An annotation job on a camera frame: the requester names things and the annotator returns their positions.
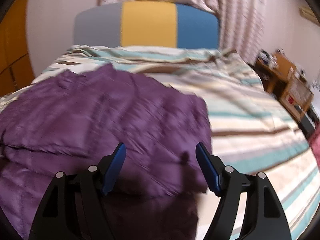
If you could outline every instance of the purple comforter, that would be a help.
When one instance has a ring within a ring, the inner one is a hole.
[[[115,236],[194,237],[196,206],[189,193],[207,188],[195,147],[202,141],[211,149],[206,105],[197,96],[111,64],[80,75],[66,70],[10,103],[0,114],[0,135],[9,160],[0,171],[0,206],[24,239],[54,174],[97,164],[120,141],[127,157],[117,193],[105,200]],[[153,216],[163,223],[150,228]]]

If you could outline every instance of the orange cabinet door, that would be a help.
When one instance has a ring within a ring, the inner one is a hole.
[[[18,89],[30,85],[35,78],[28,55],[12,64],[11,69]]]
[[[9,68],[0,74],[0,97],[15,92],[14,83]]]
[[[26,5],[27,0],[15,0],[2,20],[8,65],[28,53]]]
[[[7,68],[7,60],[4,51],[4,24],[0,23],[0,73]]]

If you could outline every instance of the bed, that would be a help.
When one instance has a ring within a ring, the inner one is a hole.
[[[157,12],[154,17],[147,16],[151,11]],[[239,172],[265,171],[283,205],[292,239],[298,239],[320,202],[316,160],[296,122],[264,92],[258,75],[236,51],[217,50],[217,33],[215,16],[189,6],[104,5],[76,18],[75,44],[87,45],[74,45],[33,83],[66,69],[83,73],[111,62],[115,69],[143,73],[182,93],[202,97],[212,130],[212,152]],[[1,98],[0,114],[28,88]],[[197,195],[197,240],[203,239],[218,202],[209,191]],[[245,195],[232,239],[239,236],[244,208]]]

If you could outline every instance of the bedroom wall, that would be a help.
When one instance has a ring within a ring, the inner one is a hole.
[[[265,31],[261,47],[273,53],[282,48],[312,81],[320,70],[320,27],[302,18],[305,0],[267,0]]]
[[[72,45],[76,15],[95,6],[97,0],[28,0],[26,32],[35,76]]]

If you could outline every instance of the striped duvet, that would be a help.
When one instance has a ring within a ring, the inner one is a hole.
[[[257,74],[234,51],[138,47],[110,49],[73,46],[33,83],[69,69],[97,69],[106,62],[116,69],[144,73],[207,104],[212,152],[239,172],[265,171],[285,210],[292,239],[297,239],[320,202],[320,174],[309,145],[286,110],[263,91]],[[23,88],[0,99],[0,112]],[[198,198],[198,230],[203,239],[219,199],[211,192]],[[244,216],[242,194],[232,239],[239,236]]]

